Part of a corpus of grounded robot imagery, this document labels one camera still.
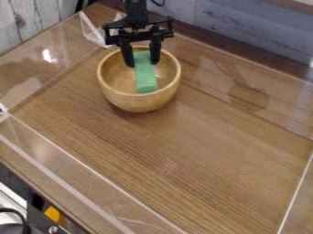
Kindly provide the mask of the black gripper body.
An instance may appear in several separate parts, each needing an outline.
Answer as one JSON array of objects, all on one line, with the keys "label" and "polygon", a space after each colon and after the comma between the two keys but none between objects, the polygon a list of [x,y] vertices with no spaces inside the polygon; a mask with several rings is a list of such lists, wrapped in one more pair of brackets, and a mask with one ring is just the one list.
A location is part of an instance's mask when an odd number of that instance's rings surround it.
[{"label": "black gripper body", "polygon": [[125,38],[129,42],[152,40],[154,36],[161,36],[161,40],[174,36],[174,19],[166,16],[149,16],[145,24],[134,25],[124,19],[106,23],[102,29],[106,32],[106,43],[120,45]]}]

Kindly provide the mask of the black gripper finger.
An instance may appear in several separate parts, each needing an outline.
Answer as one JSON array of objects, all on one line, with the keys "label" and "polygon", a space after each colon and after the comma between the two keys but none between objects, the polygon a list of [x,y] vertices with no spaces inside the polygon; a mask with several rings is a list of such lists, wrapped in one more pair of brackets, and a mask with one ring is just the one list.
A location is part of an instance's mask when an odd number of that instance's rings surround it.
[{"label": "black gripper finger", "polygon": [[132,43],[128,39],[122,38],[120,46],[121,46],[121,53],[125,59],[125,63],[130,68],[133,68],[136,66],[136,59],[134,59],[134,51]]},{"label": "black gripper finger", "polygon": [[150,62],[153,65],[157,65],[161,60],[161,51],[162,51],[162,36],[160,33],[156,33],[150,40]]}]

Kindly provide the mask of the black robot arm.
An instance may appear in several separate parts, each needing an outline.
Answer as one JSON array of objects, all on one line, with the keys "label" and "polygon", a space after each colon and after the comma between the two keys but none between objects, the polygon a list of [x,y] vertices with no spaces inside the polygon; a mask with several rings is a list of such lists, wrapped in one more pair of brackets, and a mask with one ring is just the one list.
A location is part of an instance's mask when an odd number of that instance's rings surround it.
[{"label": "black robot arm", "polygon": [[156,16],[149,12],[148,0],[125,0],[126,16],[114,22],[105,23],[106,43],[117,45],[126,65],[136,66],[136,57],[132,44],[150,41],[150,63],[161,61],[162,43],[174,36],[174,19],[169,16]]}]

